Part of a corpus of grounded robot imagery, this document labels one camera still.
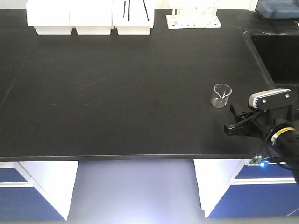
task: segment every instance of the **cabinet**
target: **cabinet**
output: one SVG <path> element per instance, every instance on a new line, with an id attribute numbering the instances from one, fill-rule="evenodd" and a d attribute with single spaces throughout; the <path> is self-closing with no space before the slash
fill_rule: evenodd
<path id="1" fill-rule="evenodd" d="M 298 215 L 299 187 L 291 171 L 249 160 L 194 160 L 206 218 Z"/>
<path id="2" fill-rule="evenodd" d="M 78 161 L 0 162 L 0 221 L 66 220 Z"/>

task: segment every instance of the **white rack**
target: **white rack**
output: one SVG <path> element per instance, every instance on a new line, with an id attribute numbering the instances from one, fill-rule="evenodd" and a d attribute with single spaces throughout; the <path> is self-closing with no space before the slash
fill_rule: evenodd
<path id="1" fill-rule="evenodd" d="M 221 23 L 216 16 L 219 0 L 169 0 L 172 15 L 167 15 L 168 29 L 218 28 Z"/>

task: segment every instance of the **black countertop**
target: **black countertop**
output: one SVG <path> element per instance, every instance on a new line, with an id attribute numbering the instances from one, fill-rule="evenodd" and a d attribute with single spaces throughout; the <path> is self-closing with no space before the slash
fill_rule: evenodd
<path id="1" fill-rule="evenodd" d="M 250 158 L 260 140 L 228 137 L 216 83 L 246 107 L 269 89 L 248 30 L 297 30 L 292 20 L 218 10 L 221 28 L 168 30 L 156 10 L 151 35 L 37 35 L 24 10 L 0 10 L 0 161 Z"/>

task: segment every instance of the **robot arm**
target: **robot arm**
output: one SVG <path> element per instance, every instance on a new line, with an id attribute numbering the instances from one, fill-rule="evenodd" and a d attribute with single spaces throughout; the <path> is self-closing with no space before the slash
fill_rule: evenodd
<path id="1" fill-rule="evenodd" d="M 298 110 L 293 104 L 298 94 L 290 89 L 274 89 L 255 93 L 249 99 L 249 112 L 237 104 L 231 105 L 236 123 L 225 125 L 227 135 L 244 135 L 260 138 L 272 160 L 292 171 L 299 185 L 299 134 L 292 123 L 298 120 Z"/>

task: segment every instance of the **scratch on countertop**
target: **scratch on countertop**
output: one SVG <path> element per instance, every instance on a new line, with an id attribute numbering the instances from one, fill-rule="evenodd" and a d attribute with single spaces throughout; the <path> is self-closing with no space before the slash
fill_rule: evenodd
<path id="1" fill-rule="evenodd" d="M 234 27 L 234 28 L 240 28 L 240 29 L 248 29 L 248 28 L 245 28 L 245 27 Z"/>
<path id="2" fill-rule="evenodd" d="M 108 76 L 108 77 L 105 77 L 105 78 L 98 78 L 98 79 L 96 79 L 96 80 L 93 80 L 92 83 L 89 83 L 89 84 L 86 84 L 86 85 L 82 86 L 81 88 L 77 89 L 76 92 L 80 92 L 80 91 L 82 91 L 82 90 L 84 90 L 84 89 L 86 89 L 86 88 L 88 88 L 88 87 L 91 87 L 91 86 L 93 86 L 93 85 L 96 85 L 96 84 L 98 84 L 98 83 L 100 83 L 100 82 L 102 82 L 102 81 L 104 81 L 104 80 L 113 78 L 114 76 Z"/>
<path id="3" fill-rule="evenodd" d="M 31 47 L 30 47 L 30 49 L 29 49 L 29 51 L 28 51 L 28 53 L 27 53 L 25 59 L 23 60 L 23 62 L 22 62 L 22 64 L 21 64 L 21 66 L 20 66 L 20 68 L 19 68 L 19 70 L 18 70 L 16 76 L 15 76 L 14 79 L 13 79 L 13 82 L 11 83 L 9 89 L 7 90 L 5 96 L 4 96 L 4 98 L 3 98 L 3 100 L 2 100 L 2 102 L 1 102 L 1 104 L 0 104 L 0 110 L 1 110 L 2 106 L 4 105 L 4 102 L 5 102 L 6 99 L 8 98 L 9 93 L 10 93 L 11 89 L 12 89 L 13 86 L 14 86 L 14 83 L 16 82 L 17 78 L 19 77 L 20 72 L 21 72 L 22 68 L 24 67 L 25 62 L 27 61 L 27 59 L 28 59 L 28 57 L 29 57 L 29 55 L 30 55 L 30 53 L 31 53 L 31 51 L 32 51 L 32 49 L 33 49 L 33 46 L 35 45 L 37 38 L 38 38 L 38 36 L 37 36 L 37 37 L 35 38 L 35 40 L 33 41 L 33 44 L 31 45 Z"/>

